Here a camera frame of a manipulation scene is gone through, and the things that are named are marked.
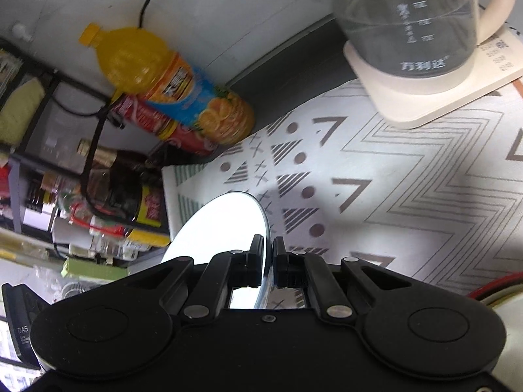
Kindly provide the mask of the white plate Sweet print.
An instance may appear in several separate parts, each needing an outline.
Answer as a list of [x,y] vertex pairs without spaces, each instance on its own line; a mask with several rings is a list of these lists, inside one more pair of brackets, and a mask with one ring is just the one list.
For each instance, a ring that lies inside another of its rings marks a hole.
[[224,251],[249,251],[255,236],[262,238],[262,284],[233,291],[229,307],[261,309],[266,305],[269,287],[269,223],[258,200],[248,193],[231,191],[198,209],[177,233],[161,261],[187,256],[195,264],[208,263]]

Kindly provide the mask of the red black bowl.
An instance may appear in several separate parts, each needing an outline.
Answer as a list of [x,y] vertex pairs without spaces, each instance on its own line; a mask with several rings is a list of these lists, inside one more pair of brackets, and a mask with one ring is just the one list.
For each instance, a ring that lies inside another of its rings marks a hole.
[[496,279],[488,284],[472,291],[468,296],[474,300],[482,301],[495,293],[506,290],[509,287],[519,286],[522,284],[523,273],[515,272],[503,278]]

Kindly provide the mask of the pale green bowl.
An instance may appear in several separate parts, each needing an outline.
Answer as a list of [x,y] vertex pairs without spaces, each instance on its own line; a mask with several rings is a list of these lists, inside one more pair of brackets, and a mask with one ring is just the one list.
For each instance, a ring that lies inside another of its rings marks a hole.
[[510,287],[484,301],[503,321],[506,342],[493,375],[512,391],[522,391],[522,288]]

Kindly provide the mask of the black metal kitchen rack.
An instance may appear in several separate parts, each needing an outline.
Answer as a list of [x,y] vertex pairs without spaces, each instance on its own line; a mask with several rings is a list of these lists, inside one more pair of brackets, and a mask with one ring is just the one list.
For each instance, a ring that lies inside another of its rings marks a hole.
[[160,142],[137,126],[118,121],[107,109],[109,96],[76,81],[58,69],[23,53],[6,39],[1,41],[1,103],[22,86],[36,81],[43,95],[22,126],[14,143],[1,141],[9,172],[11,216],[1,224],[11,231],[41,240],[53,254],[66,248],[53,242],[51,231],[59,208],[50,214],[36,211],[36,182],[47,173],[79,184],[86,159],[77,154],[81,139],[99,134],[101,145],[150,153]]

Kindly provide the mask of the green carton box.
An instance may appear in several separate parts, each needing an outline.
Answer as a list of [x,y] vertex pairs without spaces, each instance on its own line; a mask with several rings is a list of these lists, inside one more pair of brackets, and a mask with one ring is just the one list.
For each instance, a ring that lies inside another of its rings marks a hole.
[[60,274],[63,278],[75,278],[80,281],[106,284],[127,277],[128,271],[126,268],[99,265],[83,259],[68,258],[63,263]]

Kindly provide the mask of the dark soy sauce bottle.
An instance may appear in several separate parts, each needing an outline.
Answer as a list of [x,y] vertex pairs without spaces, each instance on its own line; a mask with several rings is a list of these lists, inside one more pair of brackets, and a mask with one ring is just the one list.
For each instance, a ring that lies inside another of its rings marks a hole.
[[143,226],[167,226],[161,171],[140,152],[97,146],[87,196],[97,210]]

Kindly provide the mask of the patterned woven table mat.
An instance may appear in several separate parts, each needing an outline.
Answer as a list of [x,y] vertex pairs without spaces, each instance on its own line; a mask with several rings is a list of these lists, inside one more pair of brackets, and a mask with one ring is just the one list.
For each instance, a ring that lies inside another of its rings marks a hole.
[[163,171],[171,226],[253,195],[274,236],[466,294],[522,268],[522,83],[412,130],[359,81],[300,105],[203,165]]

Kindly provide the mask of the cream kettle base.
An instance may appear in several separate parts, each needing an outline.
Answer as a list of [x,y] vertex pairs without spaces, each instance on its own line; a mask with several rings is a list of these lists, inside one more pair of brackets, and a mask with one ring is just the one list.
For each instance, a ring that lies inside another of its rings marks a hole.
[[434,78],[382,73],[364,62],[349,42],[343,52],[378,113],[399,129],[423,126],[522,76],[522,38],[508,26],[477,47],[462,67]]

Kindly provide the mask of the orange juice bottle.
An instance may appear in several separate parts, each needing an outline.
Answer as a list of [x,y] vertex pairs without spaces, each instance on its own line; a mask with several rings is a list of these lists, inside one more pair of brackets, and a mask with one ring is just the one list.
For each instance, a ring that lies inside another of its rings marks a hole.
[[79,43],[96,52],[100,71],[117,91],[137,99],[220,145],[249,136],[254,111],[214,84],[154,33],[139,27],[104,30],[91,23]]

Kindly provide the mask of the glass electric kettle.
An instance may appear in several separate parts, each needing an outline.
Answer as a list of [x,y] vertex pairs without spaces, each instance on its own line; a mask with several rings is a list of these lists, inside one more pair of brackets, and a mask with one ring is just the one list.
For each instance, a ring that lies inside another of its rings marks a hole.
[[493,36],[516,0],[331,0],[355,53],[398,78],[428,79],[462,67]]

